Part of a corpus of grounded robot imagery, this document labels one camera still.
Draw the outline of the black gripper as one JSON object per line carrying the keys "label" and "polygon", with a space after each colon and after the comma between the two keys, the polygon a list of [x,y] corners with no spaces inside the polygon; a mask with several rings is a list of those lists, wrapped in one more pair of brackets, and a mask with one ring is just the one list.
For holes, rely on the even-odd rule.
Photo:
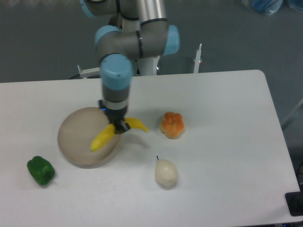
{"label": "black gripper", "polygon": [[126,131],[130,130],[131,127],[128,123],[126,123],[125,120],[125,114],[127,112],[127,105],[125,105],[123,108],[119,108],[117,110],[111,109],[108,105],[105,103],[106,100],[99,100],[98,105],[99,109],[103,111],[103,113],[106,115],[106,117],[109,120],[111,131],[113,134],[118,133],[125,133]]}

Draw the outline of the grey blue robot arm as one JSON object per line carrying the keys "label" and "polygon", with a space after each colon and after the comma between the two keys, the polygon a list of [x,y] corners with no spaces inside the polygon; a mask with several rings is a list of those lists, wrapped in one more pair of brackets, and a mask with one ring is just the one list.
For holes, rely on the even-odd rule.
{"label": "grey blue robot arm", "polygon": [[82,0],[82,10],[90,17],[117,13],[140,28],[107,25],[95,33],[94,46],[99,55],[103,98],[99,101],[115,134],[130,130],[125,119],[133,61],[174,54],[180,37],[176,26],[169,25],[162,0]]}

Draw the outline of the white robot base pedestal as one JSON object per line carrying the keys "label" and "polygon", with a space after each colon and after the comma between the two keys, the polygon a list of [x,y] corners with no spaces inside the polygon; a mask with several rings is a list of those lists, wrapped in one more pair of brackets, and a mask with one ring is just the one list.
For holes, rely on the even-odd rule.
{"label": "white robot base pedestal", "polygon": [[136,76],[155,76],[158,71],[160,56],[133,60],[134,73]]}

